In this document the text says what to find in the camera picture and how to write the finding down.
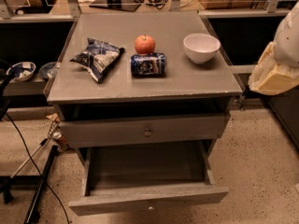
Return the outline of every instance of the open drawer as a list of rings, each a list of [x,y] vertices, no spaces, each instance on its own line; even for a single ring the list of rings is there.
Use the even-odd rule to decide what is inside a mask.
[[[69,203],[79,216],[218,203],[228,193],[216,187],[200,141],[91,147],[82,184]]]

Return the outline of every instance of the apple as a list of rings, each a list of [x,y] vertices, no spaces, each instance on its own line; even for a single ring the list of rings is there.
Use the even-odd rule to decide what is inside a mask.
[[[140,35],[135,39],[135,50],[138,54],[153,53],[155,48],[155,40],[150,35]]]

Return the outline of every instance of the table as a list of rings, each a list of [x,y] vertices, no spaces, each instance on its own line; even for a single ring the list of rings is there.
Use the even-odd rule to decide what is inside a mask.
[[[215,203],[227,194],[207,157],[242,90],[220,51],[198,65],[182,44],[209,30],[196,11],[80,15],[48,97],[85,166],[82,198],[70,203],[78,215]],[[166,56],[164,77],[131,75],[134,40],[143,34]],[[100,84],[69,62],[88,37],[126,50]]]

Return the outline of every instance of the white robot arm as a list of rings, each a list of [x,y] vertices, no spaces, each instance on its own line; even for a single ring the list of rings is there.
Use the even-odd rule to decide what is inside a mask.
[[[299,2],[279,24],[249,77],[249,88],[276,95],[299,85]]]
[[[299,67],[299,2],[278,26],[273,51],[278,63]]]

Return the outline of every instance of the blue can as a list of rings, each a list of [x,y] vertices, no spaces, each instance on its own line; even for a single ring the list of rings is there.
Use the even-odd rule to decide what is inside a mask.
[[[133,75],[164,75],[166,58],[162,53],[133,55],[131,57],[131,72]]]

